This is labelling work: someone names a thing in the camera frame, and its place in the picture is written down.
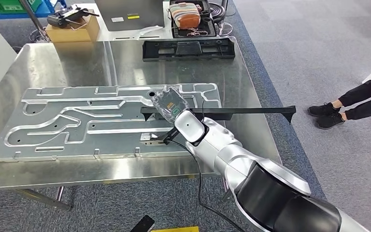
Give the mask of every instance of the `person's leg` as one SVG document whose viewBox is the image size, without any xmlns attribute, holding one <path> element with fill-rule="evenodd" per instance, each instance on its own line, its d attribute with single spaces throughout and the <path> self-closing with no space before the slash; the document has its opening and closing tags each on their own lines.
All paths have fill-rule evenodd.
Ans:
<svg viewBox="0 0 371 232">
<path fill-rule="evenodd" d="M 347 120 L 358 120 L 371 116 L 371 100 L 358 105 L 354 109 L 347 110 L 343 113 L 335 113 L 329 116 L 321 116 L 317 119 L 318 127 L 321 129 L 330 129 L 340 125 Z"/>
<path fill-rule="evenodd" d="M 308 113 L 312 116 L 329 116 L 338 113 L 342 106 L 350 106 L 368 98 L 371 98 L 371 80 L 351 89 L 335 101 L 309 107 Z"/>
<path fill-rule="evenodd" d="M 346 107 L 364 101 L 368 98 L 371 98 L 371 80 L 346 92 L 338 100 L 332 102 L 332 104 L 336 103 L 336 106 L 342 104 Z"/>
<path fill-rule="evenodd" d="M 371 116 L 371 100 L 344 112 L 346 120 L 358 120 Z"/>
</svg>

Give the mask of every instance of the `transparent package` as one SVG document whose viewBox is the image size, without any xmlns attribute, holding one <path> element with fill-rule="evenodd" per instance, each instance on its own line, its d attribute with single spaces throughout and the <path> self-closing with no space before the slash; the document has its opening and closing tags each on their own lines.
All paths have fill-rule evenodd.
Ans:
<svg viewBox="0 0 371 232">
<path fill-rule="evenodd" d="M 175 118 L 189 108 L 187 101 L 173 87 L 157 92 L 151 101 L 161 116 L 170 123 L 174 123 Z"/>
</svg>

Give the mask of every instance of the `cardboard box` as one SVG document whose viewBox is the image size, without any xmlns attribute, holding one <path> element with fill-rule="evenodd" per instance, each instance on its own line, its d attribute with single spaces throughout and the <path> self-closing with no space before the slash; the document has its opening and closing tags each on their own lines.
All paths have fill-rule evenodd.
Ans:
<svg viewBox="0 0 371 232">
<path fill-rule="evenodd" d="M 73 23 L 69 23 L 69 25 L 63 29 L 53 27 L 52 25 L 47 25 L 45 31 L 53 43 L 89 42 L 89 41 L 95 42 L 97 40 L 97 35 L 100 29 L 99 23 L 97 21 L 97 17 L 89 15 L 89 16 L 82 17 L 77 22 L 80 24 L 85 24 L 87 22 L 87 25 L 77 30 L 73 30 L 71 26 L 74 28 L 78 28 L 80 26 L 77 24 L 73 24 Z"/>
</svg>

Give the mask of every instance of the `metal table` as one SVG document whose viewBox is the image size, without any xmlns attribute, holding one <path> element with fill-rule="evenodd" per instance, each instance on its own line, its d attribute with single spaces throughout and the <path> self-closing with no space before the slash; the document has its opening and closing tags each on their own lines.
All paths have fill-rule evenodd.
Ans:
<svg viewBox="0 0 371 232">
<path fill-rule="evenodd" d="M 30 87 L 216 83 L 223 107 L 260 106 L 238 46 L 234 60 L 143 62 L 142 44 L 141 41 L 114 41 L 25 45 L 0 82 L 0 131 Z M 246 149 L 280 162 L 264 115 L 234 115 L 226 126 Z M 205 166 L 202 171 L 212 174 Z M 0 162 L 0 190 L 15 190 L 25 197 L 69 209 L 70 206 L 60 202 L 63 188 L 59 189 L 57 200 L 29 188 L 159 180 L 197 174 L 191 156 Z"/>
</svg>

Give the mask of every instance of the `black shoe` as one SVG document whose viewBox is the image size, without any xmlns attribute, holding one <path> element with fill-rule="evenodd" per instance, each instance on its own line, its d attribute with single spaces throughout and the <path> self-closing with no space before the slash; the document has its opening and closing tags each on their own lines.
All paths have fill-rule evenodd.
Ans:
<svg viewBox="0 0 371 232">
<path fill-rule="evenodd" d="M 318 116 L 329 116 L 331 114 L 334 114 L 334 113 L 338 113 L 340 110 L 339 109 L 335 109 L 333 108 L 333 105 L 332 103 L 325 103 L 324 105 L 321 105 L 321 106 L 311 106 L 308 108 L 308 113 L 311 115 L 311 116 L 315 116 L 315 117 L 318 117 Z"/>
<path fill-rule="evenodd" d="M 316 120 L 318 127 L 324 130 L 331 129 L 334 126 L 343 124 L 345 121 L 342 119 L 342 115 L 334 113 L 329 116 L 320 116 Z"/>
</svg>

